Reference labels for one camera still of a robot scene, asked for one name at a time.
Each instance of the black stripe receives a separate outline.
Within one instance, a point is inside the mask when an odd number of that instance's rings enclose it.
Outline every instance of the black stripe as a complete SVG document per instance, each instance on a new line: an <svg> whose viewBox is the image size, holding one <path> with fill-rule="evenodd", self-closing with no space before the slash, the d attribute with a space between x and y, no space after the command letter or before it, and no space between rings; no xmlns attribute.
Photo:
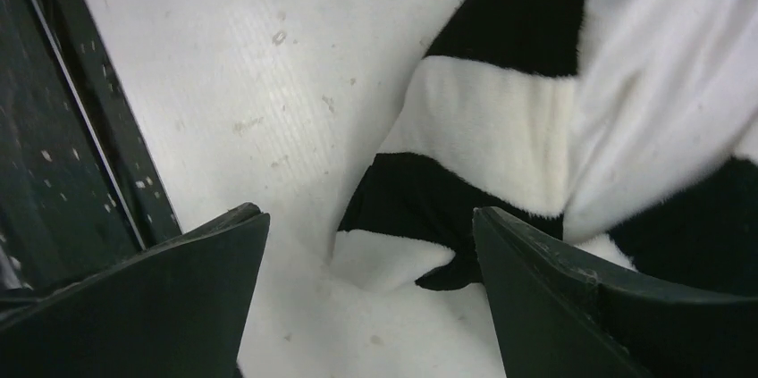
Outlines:
<svg viewBox="0 0 758 378"><path fill-rule="evenodd" d="M562 217L531 215L479 190L434 159L411 153L379 154L363 176L340 224L340 231L362 229L451 248L453 264L417 283L432 290L454 290L481 281L471 236L474 209L497 206L562 238Z"/></svg>
<svg viewBox="0 0 758 378"><path fill-rule="evenodd" d="M642 273L699 289L758 295L758 168L716 173L611 231Z"/></svg>
<svg viewBox="0 0 758 378"><path fill-rule="evenodd" d="M585 0L466 0L427 56L451 56L547 77L577 74Z"/></svg>

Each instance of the black and white striped cloth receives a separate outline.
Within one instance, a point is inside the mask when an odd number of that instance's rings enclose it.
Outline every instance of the black and white striped cloth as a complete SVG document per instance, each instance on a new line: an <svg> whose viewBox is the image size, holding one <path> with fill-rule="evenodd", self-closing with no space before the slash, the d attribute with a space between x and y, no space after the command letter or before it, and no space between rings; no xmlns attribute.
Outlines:
<svg viewBox="0 0 758 378"><path fill-rule="evenodd" d="M332 270L481 281L473 211L758 294L758 0L465 0L341 221Z"/></svg>

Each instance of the folded cloth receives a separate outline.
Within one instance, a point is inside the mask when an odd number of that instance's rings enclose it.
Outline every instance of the folded cloth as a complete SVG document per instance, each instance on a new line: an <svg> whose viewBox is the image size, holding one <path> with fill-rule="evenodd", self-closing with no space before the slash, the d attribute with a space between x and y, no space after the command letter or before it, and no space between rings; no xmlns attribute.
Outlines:
<svg viewBox="0 0 758 378"><path fill-rule="evenodd" d="M373 291L479 282L471 219L498 206L618 265L749 291L755 61L758 0L465 0L350 200L332 270Z"/></svg>

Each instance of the white surface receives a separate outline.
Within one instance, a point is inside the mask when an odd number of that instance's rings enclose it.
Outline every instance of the white surface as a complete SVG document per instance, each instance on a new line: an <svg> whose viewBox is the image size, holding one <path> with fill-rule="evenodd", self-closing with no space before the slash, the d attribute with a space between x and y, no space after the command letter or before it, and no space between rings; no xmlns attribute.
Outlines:
<svg viewBox="0 0 758 378"><path fill-rule="evenodd" d="M371 295L324 261L415 64L459 0L88 0L182 227L273 226L250 377L502 377L481 287Z"/></svg>

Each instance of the striped fabric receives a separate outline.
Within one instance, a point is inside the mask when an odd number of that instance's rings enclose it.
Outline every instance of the striped fabric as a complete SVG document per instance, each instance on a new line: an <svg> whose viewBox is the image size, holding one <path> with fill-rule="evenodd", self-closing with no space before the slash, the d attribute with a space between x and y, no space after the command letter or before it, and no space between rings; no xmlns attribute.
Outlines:
<svg viewBox="0 0 758 378"><path fill-rule="evenodd" d="M758 0L465 0L332 270L372 291L480 282L471 219L498 206L618 265L756 294L756 64Z"/></svg>

